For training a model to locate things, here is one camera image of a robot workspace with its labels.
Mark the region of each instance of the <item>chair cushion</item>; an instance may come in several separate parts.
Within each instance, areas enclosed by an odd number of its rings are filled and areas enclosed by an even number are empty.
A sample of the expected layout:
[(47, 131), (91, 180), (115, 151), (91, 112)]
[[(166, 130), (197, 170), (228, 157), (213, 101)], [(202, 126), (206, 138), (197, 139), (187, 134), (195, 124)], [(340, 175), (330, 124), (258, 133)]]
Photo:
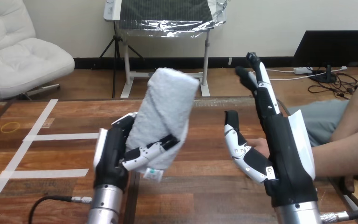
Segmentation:
[(65, 76), (75, 62), (60, 47), (36, 38), (0, 50), (0, 99), (13, 97)]
[(22, 0), (0, 0), (0, 49), (31, 37), (35, 30)]

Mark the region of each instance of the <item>black baseboard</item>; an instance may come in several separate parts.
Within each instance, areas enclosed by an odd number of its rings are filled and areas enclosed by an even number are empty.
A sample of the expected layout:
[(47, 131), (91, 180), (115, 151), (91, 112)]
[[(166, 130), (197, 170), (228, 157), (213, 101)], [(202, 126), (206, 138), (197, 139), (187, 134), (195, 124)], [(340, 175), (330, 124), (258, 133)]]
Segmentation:
[[(294, 60), (294, 57), (260, 57), (267, 68), (279, 67), (300, 67), (305, 66)], [(103, 57), (101, 60), (97, 57), (90, 58), (74, 58), (75, 69), (113, 69), (113, 58)], [(233, 57), (231, 65), (228, 64), (228, 57), (211, 57), (209, 58), (209, 68), (235, 68), (236, 66), (243, 66), (248, 68), (245, 57)], [(154, 68), (173, 68), (173, 69), (202, 69), (204, 66), (204, 58), (202, 57), (151, 57), (145, 58), (130, 58), (130, 65), (132, 70), (138, 69), (154, 69)], [(348, 66), (343, 64), (332, 64), (333, 67)], [(116, 68), (124, 70), (124, 59), (117, 60)]]

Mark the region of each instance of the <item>tripod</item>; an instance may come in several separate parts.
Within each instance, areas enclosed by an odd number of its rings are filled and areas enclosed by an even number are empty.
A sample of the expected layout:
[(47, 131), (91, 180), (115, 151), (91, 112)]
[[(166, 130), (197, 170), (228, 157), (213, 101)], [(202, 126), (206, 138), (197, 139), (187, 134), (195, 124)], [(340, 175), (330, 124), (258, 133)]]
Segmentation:
[[(102, 52), (101, 56), (99, 57), (97, 63), (95, 63), (93, 65), (93, 67), (91, 68), (91, 70), (96, 70), (99, 69), (101, 67), (101, 60), (103, 55), (106, 53), (106, 51), (109, 49), (109, 47), (113, 44), (113, 42), (115, 43), (115, 49), (114, 49), (114, 59), (113, 59), (113, 93), (112, 93), (112, 98), (115, 97), (115, 85), (116, 85), (116, 62), (117, 59), (119, 59), (120, 61), (120, 48), (118, 45), (118, 42), (121, 41), (123, 42), (123, 39), (118, 35), (117, 29), (116, 29), (116, 22), (113, 22), (113, 28), (115, 30), (115, 34), (113, 35), (112, 40), (110, 41), (110, 43), (106, 46), (105, 50)], [(130, 50), (132, 50), (143, 62), (145, 61), (145, 59), (134, 49), (132, 48), (130, 45), (128, 45), (128, 48)]]

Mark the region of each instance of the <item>chair leg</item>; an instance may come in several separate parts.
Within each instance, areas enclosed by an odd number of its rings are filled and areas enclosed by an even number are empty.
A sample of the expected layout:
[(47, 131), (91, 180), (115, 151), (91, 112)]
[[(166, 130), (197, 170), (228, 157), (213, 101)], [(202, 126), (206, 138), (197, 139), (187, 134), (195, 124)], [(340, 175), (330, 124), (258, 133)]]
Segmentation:
[(60, 85), (59, 84), (55, 84), (55, 85), (48, 85), (48, 86), (43, 86), (37, 90), (32, 90), (32, 91), (28, 91), (26, 93), (24, 93), (26, 96), (30, 97), (33, 96), (35, 94), (41, 93), (41, 92), (46, 92), (49, 91), (51, 89), (59, 89)]

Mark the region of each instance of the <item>silver cylindrical mount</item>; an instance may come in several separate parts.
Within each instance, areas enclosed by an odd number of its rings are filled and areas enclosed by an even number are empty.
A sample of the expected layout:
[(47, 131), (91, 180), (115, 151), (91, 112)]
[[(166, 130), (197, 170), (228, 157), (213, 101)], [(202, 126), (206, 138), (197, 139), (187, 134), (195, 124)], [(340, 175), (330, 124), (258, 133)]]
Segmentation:
[(87, 224), (117, 224), (123, 191), (113, 185), (95, 188)]
[(280, 224), (322, 224), (317, 202), (281, 206), (275, 212)]

